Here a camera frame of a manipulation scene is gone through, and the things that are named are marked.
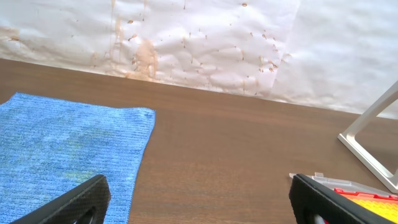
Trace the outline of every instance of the white paper backdrop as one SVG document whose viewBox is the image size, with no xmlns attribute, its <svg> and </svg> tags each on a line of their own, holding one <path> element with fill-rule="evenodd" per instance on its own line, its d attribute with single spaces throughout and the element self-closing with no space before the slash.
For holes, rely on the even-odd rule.
<svg viewBox="0 0 398 224">
<path fill-rule="evenodd" d="M 266 97 L 298 0 L 0 2 L 0 57 Z"/>
<path fill-rule="evenodd" d="M 297 5 L 1 1 L 0 57 L 362 113 L 398 80 L 398 1 Z"/>
</svg>

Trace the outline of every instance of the table surface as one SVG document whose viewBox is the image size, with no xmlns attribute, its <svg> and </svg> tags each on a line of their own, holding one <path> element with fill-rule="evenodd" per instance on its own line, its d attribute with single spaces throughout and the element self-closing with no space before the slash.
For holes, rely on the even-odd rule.
<svg viewBox="0 0 398 224">
<path fill-rule="evenodd" d="M 15 92 L 156 110 L 129 223 L 295 223 L 289 172 L 387 189 L 337 140 L 356 114 L 0 60 L 0 103 Z M 397 169 L 396 120 L 358 141 Z"/>
</svg>

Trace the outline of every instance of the ribbed fabric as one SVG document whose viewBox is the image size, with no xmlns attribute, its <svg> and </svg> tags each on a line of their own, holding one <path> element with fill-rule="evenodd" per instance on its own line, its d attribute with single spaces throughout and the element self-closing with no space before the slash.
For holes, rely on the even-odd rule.
<svg viewBox="0 0 398 224">
<path fill-rule="evenodd" d="M 0 105 L 0 223 L 18 219 L 96 174 L 112 199 L 105 223 L 127 223 L 155 111 L 16 93 Z"/>
</svg>

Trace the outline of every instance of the white frame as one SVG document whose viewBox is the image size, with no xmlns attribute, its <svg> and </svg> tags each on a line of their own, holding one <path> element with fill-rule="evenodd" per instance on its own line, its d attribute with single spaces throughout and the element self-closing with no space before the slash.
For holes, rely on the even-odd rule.
<svg viewBox="0 0 398 224">
<path fill-rule="evenodd" d="M 397 99 L 398 82 L 393 84 L 346 131 L 338 136 L 338 139 L 393 193 L 398 193 L 398 170 L 392 175 L 377 159 L 356 142 L 355 135 Z"/>
</svg>

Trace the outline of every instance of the yellow object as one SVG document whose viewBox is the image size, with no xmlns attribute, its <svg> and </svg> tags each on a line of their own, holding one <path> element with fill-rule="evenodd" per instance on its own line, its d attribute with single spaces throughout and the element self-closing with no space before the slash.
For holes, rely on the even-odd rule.
<svg viewBox="0 0 398 224">
<path fill-rule="evenodd" d="M 394 223 L 398 223 L 398 204 L 396 203 L 384 203 L 384 202 L 375 202 L 371 200 L 360 200 L 350 198 L 353 202 L 358 205 L 384 217 Z"/>
</svg>

